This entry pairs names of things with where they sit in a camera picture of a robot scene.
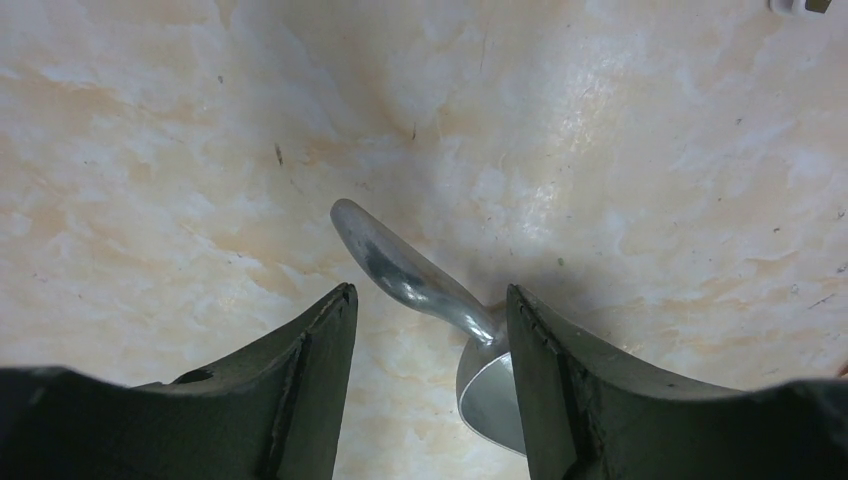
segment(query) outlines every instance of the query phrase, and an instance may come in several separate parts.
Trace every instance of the marble surface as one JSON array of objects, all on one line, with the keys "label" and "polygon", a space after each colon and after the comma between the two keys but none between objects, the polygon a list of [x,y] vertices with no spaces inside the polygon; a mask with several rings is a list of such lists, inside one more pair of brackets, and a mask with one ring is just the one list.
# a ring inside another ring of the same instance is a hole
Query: marble surface
[{"label": "marble surface", "polygon": [[370,284],[349,197],[484,303],[529,287],[750,389],[848,360],[848,2],[0,0],[0,364],[171,381],[342,281],[336,478],[519,479],[464,338]]}]

